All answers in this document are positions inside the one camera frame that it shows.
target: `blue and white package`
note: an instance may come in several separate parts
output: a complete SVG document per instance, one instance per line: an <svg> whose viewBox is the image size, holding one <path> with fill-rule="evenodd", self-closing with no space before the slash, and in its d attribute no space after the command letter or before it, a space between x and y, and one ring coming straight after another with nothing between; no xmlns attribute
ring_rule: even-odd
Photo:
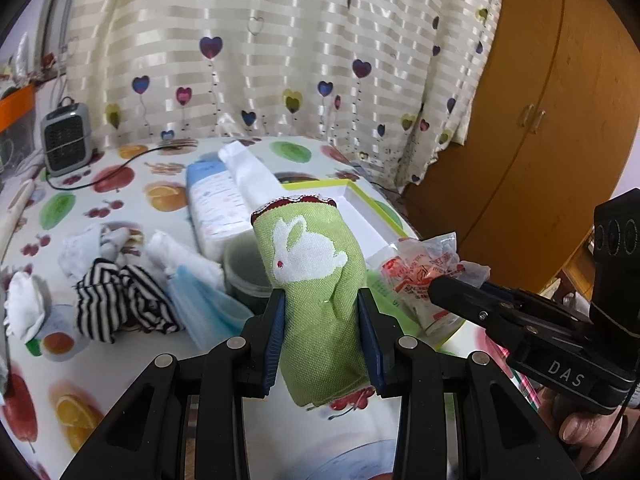
<svg viewBox="0 0 640 480"><path fill-rule="evenodd" d="M166 291L174 314L203 352L240 335L244 322L254 315L238 300L198 280L185 266L169 278Z"/></svg>
<svg viewBox="0 0 640 480"><path fill-rule="evenodd" d="M219 159L194 162L187 167L187 194L200 252L222 262L226 243L251 229L250 211L238 186Z"/></svg>

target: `plastic bag with red text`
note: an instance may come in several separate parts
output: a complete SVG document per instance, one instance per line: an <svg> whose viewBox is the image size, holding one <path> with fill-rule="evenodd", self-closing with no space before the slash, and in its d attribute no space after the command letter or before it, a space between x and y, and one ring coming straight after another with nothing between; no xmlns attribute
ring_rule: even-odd
<svg viewBox="0 0 640 480"><path fill-rule="evenodd" d="M431 282L446 274L469 285L480 286L489 279L491 270L487 266L460 261L455 233L430 240L400 238L368 258L367 267L375 270L398 294L427 336L460 321L455 314L431 303L428 293Z"/></svg>

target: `human hand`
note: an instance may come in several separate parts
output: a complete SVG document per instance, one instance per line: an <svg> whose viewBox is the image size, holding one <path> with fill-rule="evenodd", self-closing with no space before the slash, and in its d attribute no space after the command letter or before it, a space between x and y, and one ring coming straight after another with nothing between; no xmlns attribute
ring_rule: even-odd
<svg viewBox="0 0 640 480"><path fill-rule="evenodd" d="M582 471L585 464L591 459L609 432L620 408L611 413L611 415L581 412L572 413L565 418L565 420L555 420L553 416L553 406L556 397L557 394L555 392L545 388L540 394L542 404L538 410L538 415L547 427L554 434L557 434L563 442L581 447L580 453L574 460L574 464L579 471ZM595 471L607 461L616 449L621 430L622 420L620 420L607 443L585 472Z"/></svg>

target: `silver screw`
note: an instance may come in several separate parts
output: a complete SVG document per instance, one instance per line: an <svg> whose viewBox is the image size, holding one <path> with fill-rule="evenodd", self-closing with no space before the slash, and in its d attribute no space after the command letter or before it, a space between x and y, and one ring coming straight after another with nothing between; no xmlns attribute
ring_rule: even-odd
<svg viewBox="0 0 640 480"><path fill-rule="evenodd" d="M226 340L226 345L232 350L238 350L239 348L242 348L245 344L246 344L246 341L244 340L244 337L239 335L230 337L229 339Z"/></svg>
<svg viewBox="0 0 640 480"><path fill-rule="evenodd" d="M491 361L491 358L484 352L473 352L471 360L477 365L487 366Z"/></svg>
<svg viewBox="0 0 640 480"><path fill-rule="evenodd" d="M400 339L398 339L398 344L402 348L412 350L413 348L418 346L418 340L415 337L411 337L410 335L403 335Z"/></svg>
<svg viewBox="0 0 640 480"><path fill-rule="evenodd" d="M174 362L174 357L169 354L160 354L154 360L154 364L158 368L166 368L168 365Z"/></svg>

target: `silver handle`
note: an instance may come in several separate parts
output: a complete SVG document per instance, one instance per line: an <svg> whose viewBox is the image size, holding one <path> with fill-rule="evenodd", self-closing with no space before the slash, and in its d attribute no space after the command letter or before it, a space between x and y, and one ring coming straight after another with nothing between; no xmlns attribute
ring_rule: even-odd
<svg viewBox="0 0 640 480"><path fill-rule="evenodd" d="M533 123L533 127L531 129L531 131L536 134L538 132L538 128L540 127L540 123L542 122L542 118L546 115L546 112L544 110L540 110L538 112L538 116L536 117L536 120Z"/></svg>
<svg viewBox="0 0 640 480"><path fill-rule="evenodd" d="M527 120L529 119L529 114L533 110L533 104L527 106L522 113L520 114L521 119L518 121L518 126L524 127L527 125Z"/></svg>

